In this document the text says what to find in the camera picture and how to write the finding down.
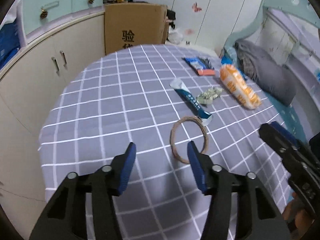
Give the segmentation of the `person's right hand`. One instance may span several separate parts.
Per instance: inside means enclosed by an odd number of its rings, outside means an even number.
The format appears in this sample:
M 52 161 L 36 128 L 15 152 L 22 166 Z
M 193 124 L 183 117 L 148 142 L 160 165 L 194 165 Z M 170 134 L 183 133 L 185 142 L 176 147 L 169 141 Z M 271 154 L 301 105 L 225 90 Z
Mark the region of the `person's right hand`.
M 290 218 L 293 217 L 299 234 L 303 235 L 312 225 L 313 218 L 308 215 L 305 209 L 299 206 L 302 202 L 300 201 L 298 194 L 293 192 L 292 197 L 293 200 L 291 200 L 285 207 L 282 217 L 284 220 L 290 220 Z

